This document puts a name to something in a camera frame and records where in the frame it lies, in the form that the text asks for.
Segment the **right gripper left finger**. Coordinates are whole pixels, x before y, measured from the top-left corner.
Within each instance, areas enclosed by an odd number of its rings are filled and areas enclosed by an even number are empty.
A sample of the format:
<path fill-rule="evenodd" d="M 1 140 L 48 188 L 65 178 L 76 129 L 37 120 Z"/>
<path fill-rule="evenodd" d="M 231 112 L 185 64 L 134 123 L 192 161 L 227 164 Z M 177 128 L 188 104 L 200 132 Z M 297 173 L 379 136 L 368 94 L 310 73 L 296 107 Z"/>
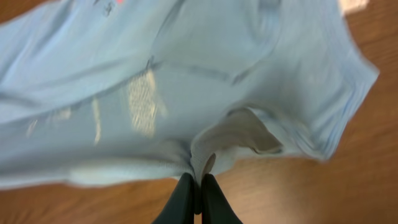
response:
<path fill-rule="evenodd" d="M 195 182 L 189 173 L 179 179 L 166 205 L 153 224 L 194 224 Z"/>

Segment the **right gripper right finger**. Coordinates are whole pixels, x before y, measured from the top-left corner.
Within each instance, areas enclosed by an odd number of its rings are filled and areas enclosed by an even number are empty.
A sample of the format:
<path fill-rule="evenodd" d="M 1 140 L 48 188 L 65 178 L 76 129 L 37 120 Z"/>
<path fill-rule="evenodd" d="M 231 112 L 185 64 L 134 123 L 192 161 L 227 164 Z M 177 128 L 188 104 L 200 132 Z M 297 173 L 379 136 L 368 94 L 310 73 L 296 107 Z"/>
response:
<path fill-rule="evenodd" d="M 201 201 L 202 224 L 242 224 L 211 174 L 202 179 Z"/>

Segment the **light blue printed t-shirt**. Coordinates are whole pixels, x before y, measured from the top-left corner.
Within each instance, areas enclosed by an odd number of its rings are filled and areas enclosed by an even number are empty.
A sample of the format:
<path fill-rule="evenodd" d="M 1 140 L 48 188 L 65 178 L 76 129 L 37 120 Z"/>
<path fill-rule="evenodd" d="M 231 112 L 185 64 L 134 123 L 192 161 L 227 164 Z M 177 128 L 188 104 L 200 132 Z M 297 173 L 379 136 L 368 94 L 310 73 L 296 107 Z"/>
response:
<path fill-rule="evenodd" d="M 338 1 L 51 1 L 1 24 L 1 188 L 324 161 L 379 72 Z"/>

